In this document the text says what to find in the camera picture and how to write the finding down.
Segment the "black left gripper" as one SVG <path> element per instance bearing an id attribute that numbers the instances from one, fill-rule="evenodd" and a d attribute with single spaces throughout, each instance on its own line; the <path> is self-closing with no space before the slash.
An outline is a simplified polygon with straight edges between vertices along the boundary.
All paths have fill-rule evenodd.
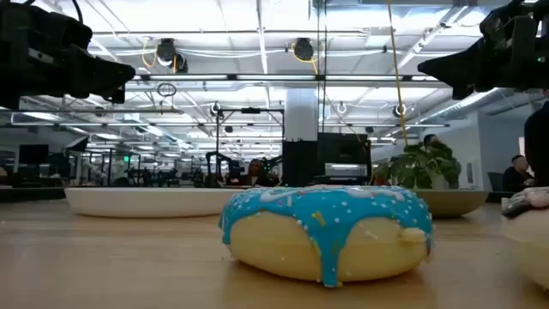
<path id="1" fill-rule="evenodd" d="M 34 2 L 0 0 L 0 107 L 17 109 L 22 96 L 66 94 L 123 104 L 136 71 L 87 52 L 92 30 L 77 0 L 71 0 L 75 18 Z"/>

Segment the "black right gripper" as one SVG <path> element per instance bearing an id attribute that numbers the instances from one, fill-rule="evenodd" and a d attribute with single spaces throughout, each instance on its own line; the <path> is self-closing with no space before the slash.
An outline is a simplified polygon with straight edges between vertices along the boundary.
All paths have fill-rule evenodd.
<path id="1" fill-rule="evenodd" d="M 464 51 L 425 60 L 417 70 L 463 100 L 475 89 L 549 89 L 549 0 L 511 0 L 480 23 L 483 38 Z"/>

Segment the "white round plate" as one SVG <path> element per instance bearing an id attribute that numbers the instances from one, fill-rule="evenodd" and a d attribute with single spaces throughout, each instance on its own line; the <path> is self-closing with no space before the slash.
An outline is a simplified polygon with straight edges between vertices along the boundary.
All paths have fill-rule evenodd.
<path id="1" fill-rule="evenodd" d="M 72 212 L 113 218 L 173 218 L 218 215 L 240 189 L 70 187 Z"/>

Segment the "large chocolate drizzle donut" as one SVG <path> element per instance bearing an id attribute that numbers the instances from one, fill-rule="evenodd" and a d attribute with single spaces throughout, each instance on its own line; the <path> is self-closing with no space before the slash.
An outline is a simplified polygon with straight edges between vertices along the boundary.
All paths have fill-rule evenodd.
<path id="1" fill-rule="evenodd" d="M 501 202 L 502 234 L 521 274 L 549 290 L 549 186 Z"/>

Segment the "large blue iced donut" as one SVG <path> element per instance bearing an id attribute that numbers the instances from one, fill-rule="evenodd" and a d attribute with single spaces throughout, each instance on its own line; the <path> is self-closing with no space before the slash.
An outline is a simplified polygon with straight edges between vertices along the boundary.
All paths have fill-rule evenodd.
<path id="1" fill-rule="evenodd" d="M 252 188 L 231 197 L 219 226 L 237 260 L 327 288 L 398 276 L 433 246 L 427 203 L 394 186 Z"/>

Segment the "green potted plant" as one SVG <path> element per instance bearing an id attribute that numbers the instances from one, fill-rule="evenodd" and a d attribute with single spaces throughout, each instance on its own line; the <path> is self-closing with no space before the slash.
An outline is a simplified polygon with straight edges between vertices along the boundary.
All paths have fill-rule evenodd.
<path id="1" fill-rule="evenodd" d="M 442 142 L 407 145 L 378 171 L 392 184 L 407 189 L 448 190 L 459 188 L 462 171 L 452 149 Z"/>

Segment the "black computer monitor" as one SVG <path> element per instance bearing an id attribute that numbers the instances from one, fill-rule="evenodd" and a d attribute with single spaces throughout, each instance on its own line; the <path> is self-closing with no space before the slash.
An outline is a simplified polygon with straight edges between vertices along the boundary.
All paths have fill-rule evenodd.
<path id="1" fill-rule="evenodd" d="M 21 144 L 19 146 L 19 163 L 39 165 L 48 161 L 48 144 Z"/>

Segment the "grey round plate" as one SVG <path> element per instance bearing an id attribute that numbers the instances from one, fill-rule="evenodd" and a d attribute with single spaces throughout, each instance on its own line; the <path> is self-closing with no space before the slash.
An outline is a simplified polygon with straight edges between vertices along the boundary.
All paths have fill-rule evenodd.
<path id="1" fill-rule="evenodd" d="M 456 218 L 483 206 L 486 191 L 414 189 L 413 192 L 428 205 L 434 218 Z"/>

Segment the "black equipment cabinet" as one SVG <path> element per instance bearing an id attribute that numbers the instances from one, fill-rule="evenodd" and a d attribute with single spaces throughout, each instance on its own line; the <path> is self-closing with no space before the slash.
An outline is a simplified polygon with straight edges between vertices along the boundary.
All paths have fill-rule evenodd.
<path id="1" fill-rule="evenodd" d="M 371 176 L 371 142 L 367 134 L 319 133 L 319 172 L 323 176 Z"/>

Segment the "white square column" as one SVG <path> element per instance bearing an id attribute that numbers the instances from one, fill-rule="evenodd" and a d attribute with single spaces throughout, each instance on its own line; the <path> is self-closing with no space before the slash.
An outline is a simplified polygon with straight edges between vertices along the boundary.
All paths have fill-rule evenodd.
<path id="1" fill-rule="evenodd" d="M 285 138 L 289 142 L 316 141 L 318 100 L 314 88 L 289 88 L 285 101 Z"/>

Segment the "black aluminium table frame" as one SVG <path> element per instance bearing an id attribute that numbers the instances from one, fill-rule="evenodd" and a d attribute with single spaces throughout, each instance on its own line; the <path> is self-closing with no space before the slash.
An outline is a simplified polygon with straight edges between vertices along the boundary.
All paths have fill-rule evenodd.
<path id="1" fill-rule="evenodd" d="M 512 193 L 503 191 L 488 192 L 486 203 L 499 203 L 503 197 L 511 197 Z M 42 200 L 65 199 L 64 189 L 57 188 L 0 188 L 0 203 L 18 203 Z"/>

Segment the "black background rig frame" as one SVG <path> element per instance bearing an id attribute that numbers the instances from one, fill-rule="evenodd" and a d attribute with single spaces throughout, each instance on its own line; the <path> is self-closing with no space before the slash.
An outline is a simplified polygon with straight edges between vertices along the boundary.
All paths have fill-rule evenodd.
<path id="1" fill-rule="evenodd" d="M 235 164 L 235 160 L 229 158 L 226 155 L 220 154 L 220 128 L 221 127 L 270 127 L 270 126 L 280 126 L 281 127 L 281 136 L 265 136 L 264 139 L 273 141 L 278 140 L 281 144 L 281 149 L 283 149 L 283 142 L 285 139 L 285 110 L 284 109 L 270 109 L 270 108 L 258 108 L 258 107 L 243 107 L 243 108 L 229 108 L 229 109 L 223 109 L 219 106 L 216 106 L 216 114 L 215 114 L 215 151 L 213 153 L 208 153 L 206 155 L 207 157 L 207 163 L 208 163 L 208 174 L 211 173 L 211 166 L 210 166 L 210 157 L 213 155 L 215 158 L 215 177 L 218 178 L 220 176 L 220 162 L 226 161 L 229 165 L 229 170 L 235 170 L 233 167 Z M 247 122 L 247 123 L 227 123 L 227 120 L 234 114 L 234 113 L 241 113 L 241 114 L 260 114 L 260 113 L 267 113 L 269 115 L 270 120 L 267 123 L 256 123 L 256 122 Z"/>

